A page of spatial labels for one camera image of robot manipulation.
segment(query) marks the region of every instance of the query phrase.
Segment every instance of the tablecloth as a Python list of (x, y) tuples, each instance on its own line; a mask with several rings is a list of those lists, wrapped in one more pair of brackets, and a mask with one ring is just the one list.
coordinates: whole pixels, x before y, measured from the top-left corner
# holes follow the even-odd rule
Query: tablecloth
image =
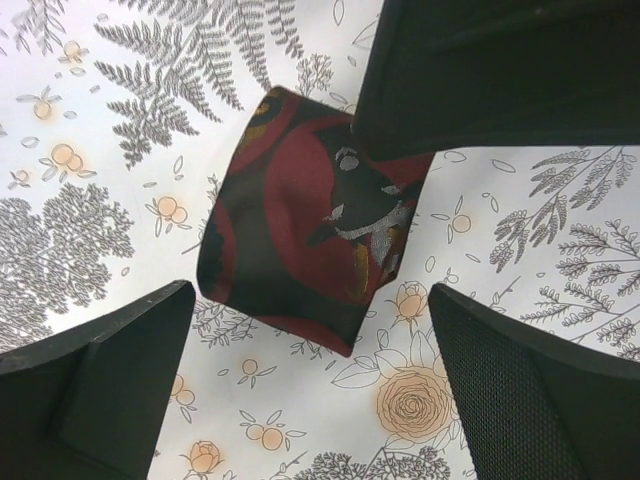
[[(208, 214), (265, 90), (352, 113), (380, 7), (3, 2), (0, 350), (195, 282)], [(198, 299), (149, 479), (475, 478), (429, 287), (640, 361), (638, 153), (438, 153), (400, 276), (351, 358)]]

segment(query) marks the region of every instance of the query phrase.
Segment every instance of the black object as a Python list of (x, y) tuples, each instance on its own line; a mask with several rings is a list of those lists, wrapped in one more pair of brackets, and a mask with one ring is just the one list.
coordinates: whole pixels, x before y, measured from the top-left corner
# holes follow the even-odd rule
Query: black object
[(640, 478), (640, 364), (442, 284), (429, 307), (479, 480)]
[(638, 143), (637, 0), (387, 0), (353, 123), (374, 161)]
[(0, 355), (2, 478), (147, 478), (194, 301), (173, 282)]

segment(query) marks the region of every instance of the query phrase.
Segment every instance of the flower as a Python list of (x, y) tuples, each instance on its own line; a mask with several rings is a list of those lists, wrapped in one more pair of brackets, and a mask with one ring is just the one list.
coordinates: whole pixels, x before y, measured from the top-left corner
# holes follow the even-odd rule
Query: flower
[(220, 450), (212, 442), (196, 442), (189, 453), (191, 470), (197, 474), (208, 474), (220, 464)]
[(427, 289), (420, 282), (404, 282), (398, 287), (395, 301), (387, 300), (398, 309), (396, 321), (391, 328), (401, 321), (409, 323), (409, 331), (413, 336), (413, 324), (417, 325), (427, 307)]
[(423, 366), (397, 368), (380, 387), (377, 411), (386, 430), (414, 443), (449, 428), (456, 416), (446, 378)]

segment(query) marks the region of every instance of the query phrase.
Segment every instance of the dark red fabric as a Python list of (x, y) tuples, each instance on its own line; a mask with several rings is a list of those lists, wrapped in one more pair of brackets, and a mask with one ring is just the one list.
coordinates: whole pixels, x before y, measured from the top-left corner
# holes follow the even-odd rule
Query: dark red fabric
[(270, 91), (229, 165), (197, 274), (207, 298), (345, 356), (397, 275), (433, 160), (374, 163), (351, 121)]

